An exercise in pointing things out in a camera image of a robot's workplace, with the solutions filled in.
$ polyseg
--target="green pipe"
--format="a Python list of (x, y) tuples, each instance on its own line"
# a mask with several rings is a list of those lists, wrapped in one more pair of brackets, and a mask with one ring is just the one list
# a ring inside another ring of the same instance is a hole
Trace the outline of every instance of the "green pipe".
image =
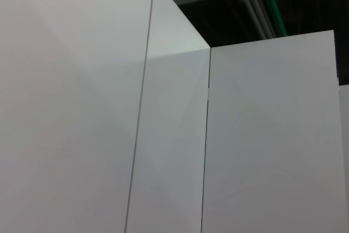
[(280, 36), (286, 37), (287, 31), (276, 0), (267, 0), (267, 3), (269, 5), (271, 13), (273, 14), (273, 19), (275, 24), (277, 25)]

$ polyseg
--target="ceiling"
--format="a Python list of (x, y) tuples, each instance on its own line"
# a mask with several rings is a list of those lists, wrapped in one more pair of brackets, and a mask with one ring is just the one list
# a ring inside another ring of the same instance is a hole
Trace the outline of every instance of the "ceiling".
[[(211, 47), (262, 39), (244, 0), (174, 1)], [(261, 3), (275, 37), (285, 35), (270, 2)], [(340, 85), (348, 85), (349, 0), (275, 0), (275, 4), (287, 35), (334, 30)]]

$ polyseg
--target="white partition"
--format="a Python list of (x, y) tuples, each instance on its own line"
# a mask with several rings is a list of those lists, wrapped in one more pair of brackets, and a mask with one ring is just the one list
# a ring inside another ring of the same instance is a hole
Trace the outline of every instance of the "white partition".
[(128, 233), (200, 233), (210, 49), (153, 0)]
[(339, 87), (347, 201), (349, 200), (349, 86)]
[(0, 0), (0, 232), (124, 232), (151, 0)]
[(203, 233), (347, 233), (333, 32), (212, 49)]

